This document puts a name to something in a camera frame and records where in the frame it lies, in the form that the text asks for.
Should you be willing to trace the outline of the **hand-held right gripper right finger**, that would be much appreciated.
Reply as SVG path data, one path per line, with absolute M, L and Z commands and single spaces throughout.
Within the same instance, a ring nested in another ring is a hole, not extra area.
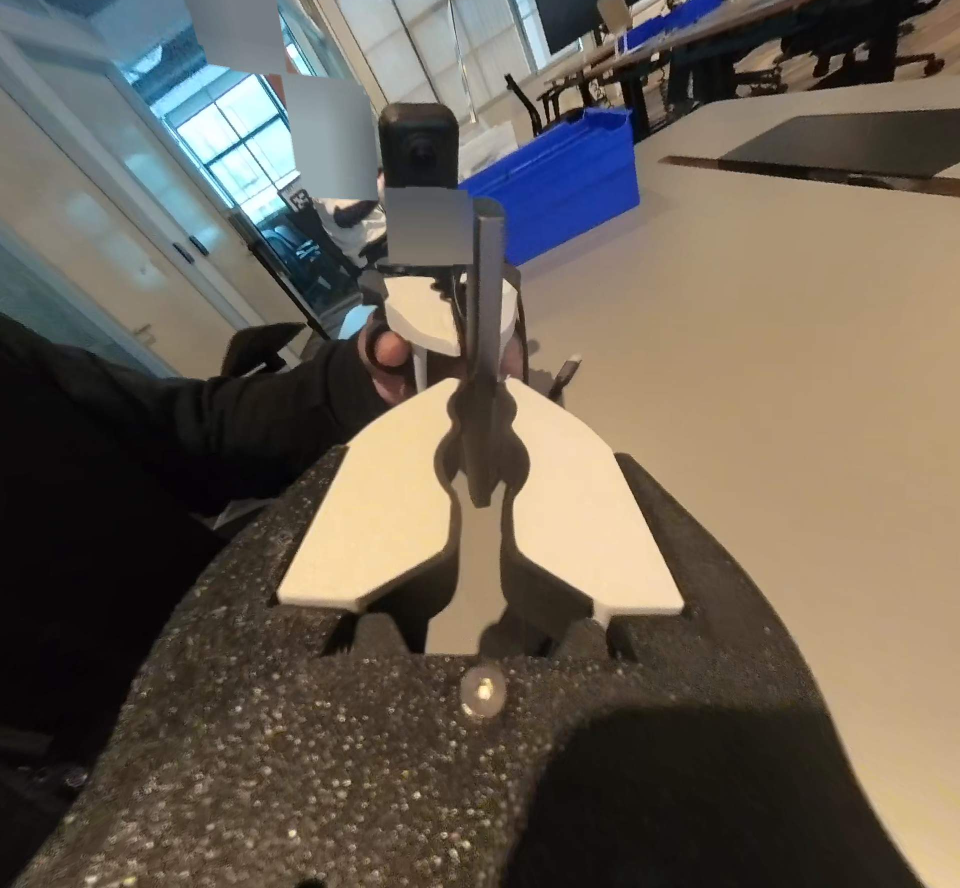
M 503 386 L 500 585 L 510 612 L 559 644 L 578 622 L 673 618 L 685 599 L 620 459 L 523 382 Z

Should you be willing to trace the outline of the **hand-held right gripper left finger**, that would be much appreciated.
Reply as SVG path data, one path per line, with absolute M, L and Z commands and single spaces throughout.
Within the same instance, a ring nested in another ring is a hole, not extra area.
M 453 598 L 462 517 L 452 490 L 459 383 L 440 381 L 352 439 L 276 591 L 287 607 L 386 615 L 408 648 Z

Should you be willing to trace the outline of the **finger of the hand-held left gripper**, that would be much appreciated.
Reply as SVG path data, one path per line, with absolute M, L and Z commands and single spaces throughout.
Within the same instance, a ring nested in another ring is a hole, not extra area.
M 516 281 L 516 277 L 504 275 L 501 282 L 499 353 L 506 352 L 518 328 L 521 291 Z
M 431 356 L 457 359 L 465 353 L 457 283 L 454 273 L 385 277 L 387 325 L 411 347 L 416 390 L 430 384 Z

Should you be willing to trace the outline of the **grey usb hub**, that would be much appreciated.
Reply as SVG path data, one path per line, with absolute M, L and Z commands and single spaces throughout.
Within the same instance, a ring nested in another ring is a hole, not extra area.
M 506 215 L 494 199 L 473 200 L 473 263 L 466 280 L 466 355 L 455 417 L 472 504 L 491 505 L 500 481 L 502 413 L 498 402 Z

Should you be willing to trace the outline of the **black usb cable red plug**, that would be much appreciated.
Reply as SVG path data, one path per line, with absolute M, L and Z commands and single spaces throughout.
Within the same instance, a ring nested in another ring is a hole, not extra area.
M 458 333 L 459 354 L 468 353 L 469 342 L 469 288 L 473 270 L 469 266 L 454 266 L 449 275 L 438 277 L 439 291 L 444 298 L 449 300 L 453 321 Z M 519 348 L 519 358 L 522 361 L 521 376 L 522 380 L 532 386 L 530 380 L 529 354 L 531 352 L 527 339 L 525 315 L 522 300 L 522 273 L 515 266 L 505 263 L 503 267 L 503 276 L 515 277 L 515 284 L 520 290 L 519 319 L 514 337 L 510 341 L 504 355 L 509 354 L 513 348 L 513 343 L 517 343 Z M 579 354 L 572 355 L 560 368 L 556 376 L 549 378 L 550 386 L 545 391 L 545 396 L 552 402 L 561 402 L 565 388 L 575 377 L 581 365 L 582 358 Z

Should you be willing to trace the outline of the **blue plastic bin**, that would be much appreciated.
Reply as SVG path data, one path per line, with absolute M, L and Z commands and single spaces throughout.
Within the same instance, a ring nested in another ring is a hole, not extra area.
M 506 260 L 538 258 L 641 201 L 632 111 L 587 108 L 461 182 L 506 214 Z

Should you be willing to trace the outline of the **person's left hand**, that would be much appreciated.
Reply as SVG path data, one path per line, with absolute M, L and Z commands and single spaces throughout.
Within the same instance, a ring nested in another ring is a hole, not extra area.
M 389 407 L 417 393 L 413 348 L 376 312 L 357 336 L 358 353 L 379 398 Z

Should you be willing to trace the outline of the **black office chair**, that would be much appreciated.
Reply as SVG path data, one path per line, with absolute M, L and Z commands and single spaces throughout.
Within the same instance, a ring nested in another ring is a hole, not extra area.
M 507 89 L 522 104 L 522 107 L 528 114 L 533 137 L 538 137 L 545 129 L 539 110 L 510 72 L 505 73 L 504 80 Z

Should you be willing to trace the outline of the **small blue bin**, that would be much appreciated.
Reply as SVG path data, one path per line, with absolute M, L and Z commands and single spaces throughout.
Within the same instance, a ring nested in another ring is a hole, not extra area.
M 665 13 L 647 18 L 621 35 L 616 42 L 616 54 L 637 49 L 644 42 L 663 33 L 684 29 L 714 11 L 724 0 L 686 0 L 678 2 Z

